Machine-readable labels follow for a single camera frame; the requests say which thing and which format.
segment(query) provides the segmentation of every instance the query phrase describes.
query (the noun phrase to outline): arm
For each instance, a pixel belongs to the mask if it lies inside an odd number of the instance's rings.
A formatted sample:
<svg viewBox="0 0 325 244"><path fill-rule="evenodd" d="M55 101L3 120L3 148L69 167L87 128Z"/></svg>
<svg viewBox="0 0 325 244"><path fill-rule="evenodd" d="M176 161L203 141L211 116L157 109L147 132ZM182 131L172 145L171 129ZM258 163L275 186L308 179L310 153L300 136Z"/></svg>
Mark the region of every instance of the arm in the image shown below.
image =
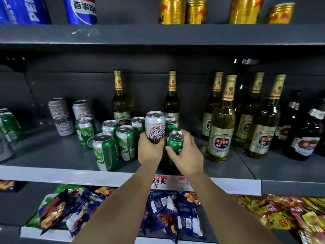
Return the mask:
<svg viewBox="0 0 325 244"><path fill-rule="evenodd" d="M167 153L195 190L219 243L280 244L274 234L203 172L203 155L193 136L184 130L182 133L182 153L177 156L169 146L166 147Z"/></svg>
<svg viewBox="0 0 325 244"><path fill-rule="evenodd" d="M152 179L163 156L166 138L152 144L141 134L141 167L96 210L73 244L134 243L143 218Z"/></svg>

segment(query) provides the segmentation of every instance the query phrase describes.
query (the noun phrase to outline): white shelf edge strip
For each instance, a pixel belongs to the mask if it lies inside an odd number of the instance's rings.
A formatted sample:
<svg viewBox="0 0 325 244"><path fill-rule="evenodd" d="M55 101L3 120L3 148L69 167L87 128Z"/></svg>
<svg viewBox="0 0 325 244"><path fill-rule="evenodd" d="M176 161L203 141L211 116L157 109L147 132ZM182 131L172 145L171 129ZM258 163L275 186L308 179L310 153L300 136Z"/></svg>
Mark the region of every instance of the white shelf edge strip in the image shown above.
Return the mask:
<svg viewBox="0 0 325 244"><path fill-rule="evenodd" d="M20 237L41 239L41 240L51 240L51 241L62 241L62 242L72 242L73 237L71 237L70 232L67 230L50 229L45 234L41 235L42 230L32 227L21 227ZM159 239L159 238L149 238L149 237L137 237L135 244L172 244L174 243L169 239ZM208 242L196 242L196 241L183 241L179 240L179 244L209 244Z"/></svg>
<svg viewBox="0 0 325 244"><path fill-rule="evenodd" d="M75 170L59 168L33 168L19 166L0 166L1 180L20 180L58 184L81 184L119 187L133 173ZM165 184L152 184L152 189L193 191L186 180L180 176L161 175ZM250 179L214 178L211 180L229 194L261 195L261 181Z"/></svg>

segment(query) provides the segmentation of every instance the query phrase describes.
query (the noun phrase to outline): hand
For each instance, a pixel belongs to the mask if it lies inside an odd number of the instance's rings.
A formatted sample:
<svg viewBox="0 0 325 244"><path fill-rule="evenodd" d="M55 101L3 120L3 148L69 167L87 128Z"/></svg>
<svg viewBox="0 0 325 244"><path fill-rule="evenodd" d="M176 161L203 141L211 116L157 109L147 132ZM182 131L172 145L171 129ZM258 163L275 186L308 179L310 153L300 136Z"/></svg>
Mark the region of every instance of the hand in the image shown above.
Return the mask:
<svg viewBox="0 0 325 244"><path fill-rule="evenodd" d="M163 157L165 143L166 137L164 137L158 144L153 144L147 138L146 132L141 133L138 147L138 158L140 164L155 163L158 166Z"/></svg>
<svg viewBox="0 0 325 244"><path fill-rule="evenodd" d="M196 146L193 136L188 131L181 130L184 135L182 153L178 156L170 146L166 146L169 157L173 160L179 171L186 177L203 171L203 155Z"/></svg>

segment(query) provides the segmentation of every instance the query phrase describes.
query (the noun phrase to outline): pepsi can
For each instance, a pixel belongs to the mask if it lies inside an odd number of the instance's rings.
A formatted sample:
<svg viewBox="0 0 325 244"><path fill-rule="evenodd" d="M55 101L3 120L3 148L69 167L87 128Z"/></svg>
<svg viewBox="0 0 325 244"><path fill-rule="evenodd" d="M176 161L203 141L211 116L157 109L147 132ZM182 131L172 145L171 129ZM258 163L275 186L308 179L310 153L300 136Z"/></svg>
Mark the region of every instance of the pepsi can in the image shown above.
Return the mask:
<svg viewBox="0 0 325 244"><path fill-rule="evenodd" d="M95 0L63 0L63 2L69 24L97 24Z"/></svg>
<svg viewBox="0 0 325 244"><path fill-rule="evenodd" d="M0 0L0 25L9 24L9 17L3 1Z"/></svg>
<svg viewBox="0 0 325 244"><path fill-rule="evenodd" d="M44 0L2 0L12 24L51 24Z"/></svg>

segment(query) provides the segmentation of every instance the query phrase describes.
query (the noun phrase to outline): bottle label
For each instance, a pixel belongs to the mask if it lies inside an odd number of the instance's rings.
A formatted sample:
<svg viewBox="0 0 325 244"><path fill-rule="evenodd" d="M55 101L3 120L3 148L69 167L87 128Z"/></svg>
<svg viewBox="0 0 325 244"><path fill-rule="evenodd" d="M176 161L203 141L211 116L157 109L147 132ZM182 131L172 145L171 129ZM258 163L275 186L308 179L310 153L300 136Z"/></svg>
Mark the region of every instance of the bottle label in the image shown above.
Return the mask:
<svg viewBox="0 0 325 244"><path fill-rule="evenodd" d="M214 84L213 84L213 91L214 92L220 92L221 91L222 75L223 75L223 72L217 72L215 74L215 80L214 80Z"/></svg>
<svg viewBox="0 0 325 244"><path fill-rule="evenodd" d="M242 114L241 119L239 121L238 130L236 133L236 136L238 138L246 139L252 119L253 119L252 115Z"/></svg>
<svg viewBox="0 0 325 244"><path fill-rule="evenodd" d="M170 75L169 76L169 91L176 91L176 75Z"/></svg>
<svg viewBox="0 0 325 244"><path fill-rule="evenodd" d="M296 152L303 156L310 156L318 144L320 137L302 137L295 138L291 146Z"/></svg>
<svg viewBox="0 0 325 244"><path fill-rule="evenodd" d="M284 125L282 127L277 127L277 129L275 130L275 135L278 136L278 139L280 140L286 140L290 129L291 129L291 125Z"/></svg>
<svg viewBox="0 0 325 244"><path fill-rule="evenodd" d="M114 118L119 125L130 125L131 114L127 112L114 112Z"/></svg>
<svg viewBox="0 0 325 244"><path fill-rule="evenodd" d="M277 75L274 85L272 87L270 96L269 96L270 99L280 99L280 96L282 93L282 88L283 88L283 83L284 83L286 76L287 76L286 74Z"/></svg>
<svg viewBox="0 0 325 244"><path fill-rule="evenodd" d="M292 102L292 101L290 101L290 102L288 103L288 106L289 106L290 108L294 109L294 110L299 110L299 103L296 103L296 102Z"/></svg>
<svg viewBox="0 0 325 244"><path fill-rule="evenodd" d="M165 116L165 118L174 117L179 122L179 112L177 112L177 113L167 113L167 112L164 112L164 116Z"/></svg>
<svg viewBox="0 0 325 244"><path fill-rule="evenodd" d="M256 77L255 77L254 85L253 85L253 88L252 88L252 92L260 93L261 87L262 87L263 76L264 76L264 73L262 73L262 72L261 73L256 73Z"/></svg>
<svg viewBox="0 0 325 244"><path fill-rule="evenodd" d="M236 78L237 78L236 75L228 75L222 100L225 101L234 100Z"/></svg>
<svg viewBox="0 0 325 244"><path fill-rule="evenodd" d="M211 113L205 112L203 114L203 121L202 121L202 132L201 134L205 136L209 136L209 131L210 131L210 125L211 125Z"/></svg>
<svg viewBox="0 0 325 244"><path fill-rule="evenodd" d="M267 153L276 128L277 127L256 125L249 150L259 154Z"/></svg>
<svg viewBox="0 0 325 244"><path fill-rule="evenodd" d="M120 76L115 76L115 90L121 91L123 90L122 79Z"/></svg>
<svg viewBox="0 0 325 244"><path fill-rule="evenodd" d="M233 128L221 129L217 127L211 127L208 152L217 157L227 156L233 132Z"/></svg>
<svg viewBox="0 0 325 244"><path fill-rule="evenodd" d="M319 111L316 109L311 109L308 114L310 114L313 117L316 117L317 119L323 120L324 116L325 116L325 112L324 111Z"/></svg>

